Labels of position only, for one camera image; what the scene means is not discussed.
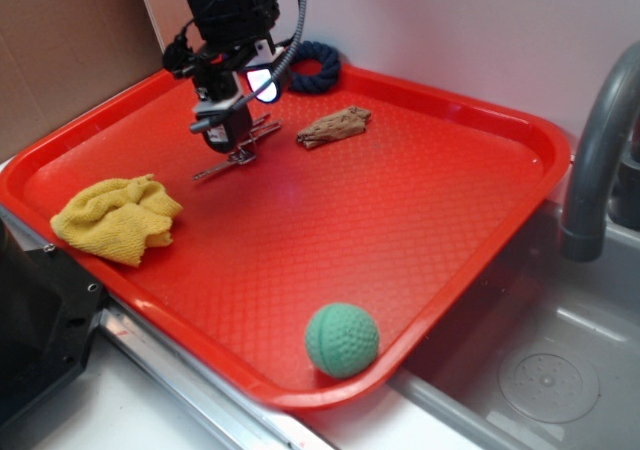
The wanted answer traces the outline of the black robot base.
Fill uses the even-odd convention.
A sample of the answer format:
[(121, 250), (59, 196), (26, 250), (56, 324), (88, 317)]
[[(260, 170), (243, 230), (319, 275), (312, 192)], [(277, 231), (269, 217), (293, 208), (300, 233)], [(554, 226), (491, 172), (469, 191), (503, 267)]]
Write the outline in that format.
[(1, 427), (84, 372), (103, 284), (62, 250), (21, 248), (1, 226)]

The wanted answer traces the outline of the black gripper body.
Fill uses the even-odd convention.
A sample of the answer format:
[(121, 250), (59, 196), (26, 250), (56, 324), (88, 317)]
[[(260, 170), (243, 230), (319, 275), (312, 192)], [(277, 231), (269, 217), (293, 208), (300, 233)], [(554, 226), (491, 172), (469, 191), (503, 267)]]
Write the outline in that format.
[(227, 110), (243, 95), (238, 73), (256, 55), (254, 45), (216, 50), (204, 43), (194, 50), (186, 39), (175, 39), (163, 52), (162, 66), (175, 79), (190, 79), (201, 103)]

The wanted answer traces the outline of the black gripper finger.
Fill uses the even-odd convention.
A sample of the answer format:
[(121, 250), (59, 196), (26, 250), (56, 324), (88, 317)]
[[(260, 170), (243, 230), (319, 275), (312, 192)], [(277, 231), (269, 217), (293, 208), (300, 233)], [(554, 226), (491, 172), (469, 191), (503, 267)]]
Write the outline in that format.
[(244, 141), (253, 126), (250, 111), (246, 107), (232, 111), (217, 108), (211, 102), (200, 102), (194, 107), (195, 122), (189, 127), (193, 134), (200, 134), (205, 143), (218, 153), (232, 152)]

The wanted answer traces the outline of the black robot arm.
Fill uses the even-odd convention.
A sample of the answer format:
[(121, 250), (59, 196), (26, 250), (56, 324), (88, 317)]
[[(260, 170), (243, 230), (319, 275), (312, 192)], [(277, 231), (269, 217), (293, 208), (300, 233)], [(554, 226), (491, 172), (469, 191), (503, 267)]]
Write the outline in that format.
[(228, 154), (249, 137), (253, 120), (241, 102), (244, 74), (249, 89), (267, 86), (269, 102), (279, 85), (269, 79), (285, 47), (270, 35), (280, 11), (277, 0), (187, 0), (191, 19), (164, 50), (162, 65), (176, 79), (189, 79), (198, 97), (190, 131), (214, 151)]

